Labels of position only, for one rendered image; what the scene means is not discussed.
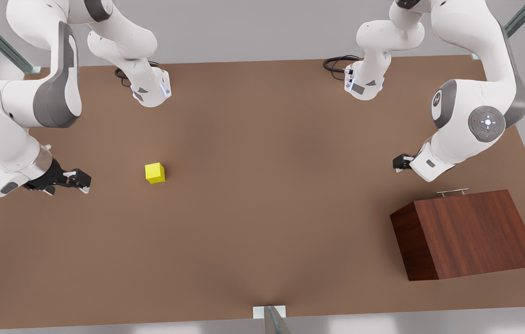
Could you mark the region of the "yellow cube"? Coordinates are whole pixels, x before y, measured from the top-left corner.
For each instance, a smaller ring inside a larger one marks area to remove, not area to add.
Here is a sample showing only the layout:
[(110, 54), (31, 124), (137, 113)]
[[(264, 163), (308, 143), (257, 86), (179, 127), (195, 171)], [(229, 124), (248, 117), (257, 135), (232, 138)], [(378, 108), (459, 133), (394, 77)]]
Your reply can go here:
[(165, 182), (165, 170), (161, 163), (145, 165), (145, 178), (150, 184)]

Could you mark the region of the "dark wooden drawer cabinet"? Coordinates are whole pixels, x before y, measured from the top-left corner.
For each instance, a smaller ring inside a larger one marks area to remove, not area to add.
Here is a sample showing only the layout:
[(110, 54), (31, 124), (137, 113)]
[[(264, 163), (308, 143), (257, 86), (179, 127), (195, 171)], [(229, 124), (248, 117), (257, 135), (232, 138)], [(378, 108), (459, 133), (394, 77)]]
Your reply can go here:
[(390, 219), (410, 281), (525, 268), (525, 226), (508, 190), (421, 199)]

